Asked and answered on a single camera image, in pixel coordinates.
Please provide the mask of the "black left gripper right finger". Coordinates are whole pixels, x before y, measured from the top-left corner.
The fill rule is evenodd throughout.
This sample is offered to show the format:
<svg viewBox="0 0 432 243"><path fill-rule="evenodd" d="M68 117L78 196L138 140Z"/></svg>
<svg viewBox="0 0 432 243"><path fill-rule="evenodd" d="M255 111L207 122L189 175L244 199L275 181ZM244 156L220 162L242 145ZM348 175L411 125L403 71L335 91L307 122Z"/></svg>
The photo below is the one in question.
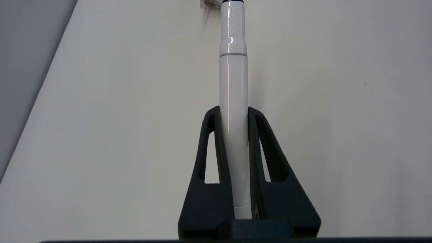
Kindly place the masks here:
<svg viewBox="0 0 432 243"><path fill-rule="evenodd" d="M288 224L296 238L315 238L321 219L264 114L248 108L250 201L257 220Z"/></svg>

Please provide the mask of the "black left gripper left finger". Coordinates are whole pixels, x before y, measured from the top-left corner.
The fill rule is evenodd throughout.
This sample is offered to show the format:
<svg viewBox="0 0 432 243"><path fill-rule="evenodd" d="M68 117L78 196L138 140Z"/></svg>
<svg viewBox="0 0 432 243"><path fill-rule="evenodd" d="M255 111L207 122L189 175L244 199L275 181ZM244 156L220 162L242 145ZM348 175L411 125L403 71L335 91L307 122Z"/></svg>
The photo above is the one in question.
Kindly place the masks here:
<svg viewBox="0 0 432 243"><path fill-rule="evenodd" d="M214 133L219 183L205 183L207 146ZM208 110L202 122L196 159L178 220L180 240L216 239L217 228L233 220L233 190L222 132L220 107Z"/></svg>

